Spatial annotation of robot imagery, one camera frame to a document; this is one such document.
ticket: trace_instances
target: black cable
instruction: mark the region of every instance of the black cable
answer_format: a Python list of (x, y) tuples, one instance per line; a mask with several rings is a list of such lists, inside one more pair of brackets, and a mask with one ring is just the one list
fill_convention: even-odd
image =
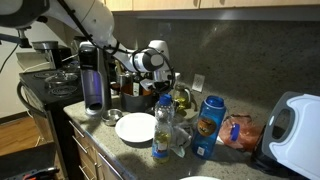
[(1, 69), (0, 69), (0, 74), (1, 74), (4, 66), (6, 65), (7, 61), (9, 60), (9, 58), (11, 57), (11, 55), (16, 51), (16, 49), (17, 49), (18, 46), (19, 46), (19, 44), (17, 44), (17, 45), (13, 48), (13, 50), (11, 51), (11, 53), (9, 54), (9, 56), (6, 58), (6, 60), (4, 60), (2, 66), (1, 66)]

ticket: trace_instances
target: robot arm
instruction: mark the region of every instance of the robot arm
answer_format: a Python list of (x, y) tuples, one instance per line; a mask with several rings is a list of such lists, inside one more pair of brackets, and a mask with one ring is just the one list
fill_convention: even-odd
[(97, 48), (105, 49), (127, 70), (152, 72), (153, 80), (147, 80), (144, 88), (156, 82), (174, 84), (166, 43), (151, 41), (148, 48), (140, 51), (125, 48), (113, 37), (113, 15), (100, 0), (1, 0), (0, 9), (0, 26), (22, 28), (39, 16), (53, 17), (82, 33)]

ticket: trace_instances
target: blue cap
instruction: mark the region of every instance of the blue cap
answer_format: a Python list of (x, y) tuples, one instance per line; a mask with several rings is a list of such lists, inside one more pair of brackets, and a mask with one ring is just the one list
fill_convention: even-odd
[(208, 96), (206, 99), (206, 103), (212, 107), (218, 107), (218, 108), (224, 107), (223, 99), (218, 96)]
[(231, 139), (231, 141), (236, 141), (238, 139), (239, 132), (240, 132), (240, 125), (237, 124), (237, 123), (234, 123), (232, 125), (232, 129), (230, 131), (230, 139)]
[(163, 106), (169, 106), (171, 104), (171, 95), (170, 94), (163, 94), (160, 96), (159, 104)]

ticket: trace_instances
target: stove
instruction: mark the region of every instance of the stove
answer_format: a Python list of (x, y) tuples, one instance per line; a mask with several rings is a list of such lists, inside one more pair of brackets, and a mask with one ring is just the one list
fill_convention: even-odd
[(45, 79), (57, 75), (59, 70), (44, 70), (20, 73), (18, 96), (29, 109), (44, 142), (54, 142), (57, 149), (57, 166), (61, 179), (83, 179), (78, 168), (80, 158), (77, 144), (72, 139), (74, 130), (70, 126), (70, 118), (63, 111), (65, 106), (83, 101), (80, 73), (76, 86), (57, 86), (48, 88)]

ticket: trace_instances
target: electrical outlet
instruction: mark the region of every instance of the electrical outlet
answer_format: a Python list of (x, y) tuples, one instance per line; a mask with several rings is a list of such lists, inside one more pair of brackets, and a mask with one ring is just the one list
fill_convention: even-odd
[(202, 87), (205, 77), (203, 75), (195, 74), (192, 84), (192, 89), (198, 92), (202, 92)]

